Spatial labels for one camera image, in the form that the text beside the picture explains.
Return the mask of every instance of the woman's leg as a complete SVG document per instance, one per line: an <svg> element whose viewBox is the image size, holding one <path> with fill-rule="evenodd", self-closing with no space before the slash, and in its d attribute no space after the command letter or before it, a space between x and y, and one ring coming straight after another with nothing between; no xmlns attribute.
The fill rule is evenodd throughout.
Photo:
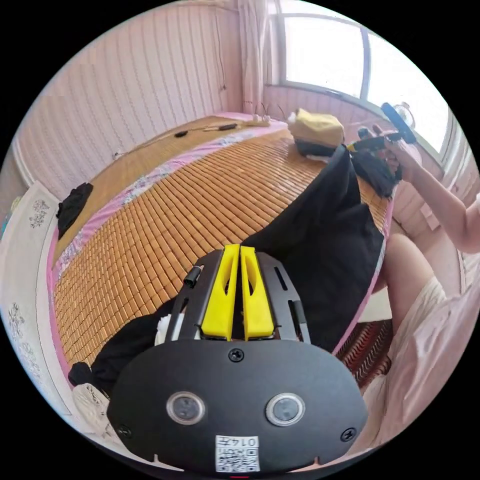
<svg viewBox="0 0 480 480"><path fill-rule="evenodd" d="M408 237L399 233L390 236L375 290L381 290L382 285L388 287L393 334L434 276L428 260Z"/></svg>

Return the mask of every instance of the hand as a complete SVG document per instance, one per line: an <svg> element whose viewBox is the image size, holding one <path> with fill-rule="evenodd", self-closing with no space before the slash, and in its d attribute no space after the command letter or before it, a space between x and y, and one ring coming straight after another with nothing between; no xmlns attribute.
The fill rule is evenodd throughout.
<svg viewBox="0 0 480 480"><path fill-rule="evenodd" d="M374 134L368 130L368 137L385 136L393 133L391 130L382 130L378 125L373 125ZM411 183L415 177L416 171L422 168L422 156L417 148L404 140L389 142L385 139L385 150L379 152L379 156L384 158L392 174L395 174L401 166L401 178Z"/></svg>

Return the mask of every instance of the person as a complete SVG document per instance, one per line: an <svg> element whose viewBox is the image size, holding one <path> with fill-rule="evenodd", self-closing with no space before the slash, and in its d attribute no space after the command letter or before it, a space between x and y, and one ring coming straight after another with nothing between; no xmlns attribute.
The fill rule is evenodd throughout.
<svg viewBox="0 0 480 480"><path fill-rule="evenodd" d="M389 133L374 125L368 136ZM423 166L418 149L404 141L385 141L382 157L409 182L430 207L455 247L480 252L480 192L466 207ZM463 295L447 298L429 262L405 235L394 233L374 291L388 287L393 340L386 375L362 392L368 420L340 463L379 447L400 434L428 407L462 356L480 312L480 262ZM320 468L318 461L297 471Z"/></svg>

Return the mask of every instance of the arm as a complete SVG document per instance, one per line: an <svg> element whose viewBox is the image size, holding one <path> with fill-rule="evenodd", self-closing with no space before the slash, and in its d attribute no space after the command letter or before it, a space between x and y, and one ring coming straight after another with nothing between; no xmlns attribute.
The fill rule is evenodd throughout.
<svg viewBox="0 0 480 480"><path fill-rule="evenodd" d="M411 184L458 250L468 254L480 252L480 210L476 202L466 208L461 200L421 166L413 172Z"/></svg>

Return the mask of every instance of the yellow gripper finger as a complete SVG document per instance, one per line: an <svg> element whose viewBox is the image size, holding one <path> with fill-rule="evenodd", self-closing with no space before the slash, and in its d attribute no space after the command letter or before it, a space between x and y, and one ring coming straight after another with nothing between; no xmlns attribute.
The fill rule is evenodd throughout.
<svg viewBox="0 0 480 480"><path fill-rule="evenodd" d="M222 338L227 341L232 339L239 251L239 245L226 245L223 250L201 324L201 330L206 337Z"/></svg>
<svg viewBox="0 0 480 480"><path fill-rule="evenodd" d="M274 321L253 247L240 247L240 266L245 340L271 337L274 333Z"/></svg>

